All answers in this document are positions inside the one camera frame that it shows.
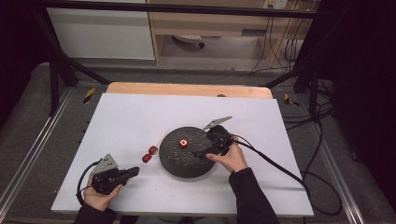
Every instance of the wooden edge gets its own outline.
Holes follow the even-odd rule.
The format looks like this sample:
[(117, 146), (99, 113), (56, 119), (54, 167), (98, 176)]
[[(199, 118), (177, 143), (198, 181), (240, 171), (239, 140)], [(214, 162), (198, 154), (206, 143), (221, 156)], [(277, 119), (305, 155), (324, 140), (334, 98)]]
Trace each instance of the wooden edge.
[(268, 88), (246, 86), (113, 82), (108, 85), (106, 92), (195, 96), (219, 96), (222, 94), (228, 97), (273, 99)]

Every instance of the small red object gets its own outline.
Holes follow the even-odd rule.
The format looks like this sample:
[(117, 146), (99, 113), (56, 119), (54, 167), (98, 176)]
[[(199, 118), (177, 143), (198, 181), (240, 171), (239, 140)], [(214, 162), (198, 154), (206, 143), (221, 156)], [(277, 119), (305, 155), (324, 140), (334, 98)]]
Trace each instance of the small red object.
[(155, 147), (155, 146), (152, 146), (152, 147), (150, 147), (150, 148), (148, 149), (148, 153), (149, 153), (151, 156), (154, 156), (155, 154), (157, 154), (157, 152), (158, 152), (158, 148)]
[(178, 143), (178, 145), (181, 148), (186, 148), (188, 146), (187, 140), (186, 139), (181, 139), (180, 142)]
[(142, 162), (148, 163), (149, 160), (151, 160), (151, 155), (147, 153), (146, 155), (143, 156)]

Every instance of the black disc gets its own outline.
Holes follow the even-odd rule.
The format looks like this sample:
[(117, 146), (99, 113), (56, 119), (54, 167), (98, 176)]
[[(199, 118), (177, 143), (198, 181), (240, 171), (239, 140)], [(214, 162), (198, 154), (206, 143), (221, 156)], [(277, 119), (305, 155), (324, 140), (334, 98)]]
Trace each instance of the black disc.
[[(211, 147), (205, 137), (206, 132), (194, 127), (178, 128), (165, 136), (160, 146), (160, 160), (163, 167), (172, 175), (181, 178), (195, 178), (206, 174), (215, 164), (207, 158), (194, 157), (193, 152)], [(181, 148), (180, 140), (187, 141)]]

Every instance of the hand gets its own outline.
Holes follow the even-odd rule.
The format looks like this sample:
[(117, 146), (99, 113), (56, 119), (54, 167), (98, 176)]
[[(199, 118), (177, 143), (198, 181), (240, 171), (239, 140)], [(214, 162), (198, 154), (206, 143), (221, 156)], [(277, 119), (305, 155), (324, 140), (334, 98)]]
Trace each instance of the hand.
[[(233, 140), (237, 141), (238, 138), (233, 136)], [(227, 154), (224, 156), (207, 153), (206, 157), (211, 161), (218, 161), (231, 173), (236, 173), (240, 170), (248, 168), (248, 164), (245, 160), (244, 154), (242, 153), (242, 149), (236, 143), (231, 145)]]
[[(92, 183), (92, 175), (88, 180), (88, 185), (90, 186)], [(107, 207), (110, 205), (110, 201), (119, 195), (121, 191), (122, 185), (118, 185), (109, 195), (104, 195), (96, 192), (93, 187), (88, 187), (84, 190), (84, 203), (95, 208), (99, 211), (104, 212)]]

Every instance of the white table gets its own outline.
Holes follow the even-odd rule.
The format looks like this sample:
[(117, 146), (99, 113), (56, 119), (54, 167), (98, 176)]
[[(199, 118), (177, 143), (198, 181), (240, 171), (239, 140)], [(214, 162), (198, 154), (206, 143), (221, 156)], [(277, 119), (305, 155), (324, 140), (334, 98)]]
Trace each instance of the white table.
[[(233, 118), (222, 125), (229, 132), (245, 137), (273, 161), (300, 176), (276, 100), (105, 93), (51, 210), (67, 214), (78, 211), (75, 194), (79, 177), (89, 164), (107, 153), (120, 169), (139, 166), (149, 147), (157, 145), (169, 129), (203, 128), (212, 119), (227, 116)], [(299, 183), (256, 153), (243, 150), (279, 217), (313, 216)], [(215, 164), (203, 176), (178, 178), (163, 169), (159, 157), (154, 156), (110, 207), (122, 215), (235, 216), (235, 197), (228, 176), (225, 168)]]

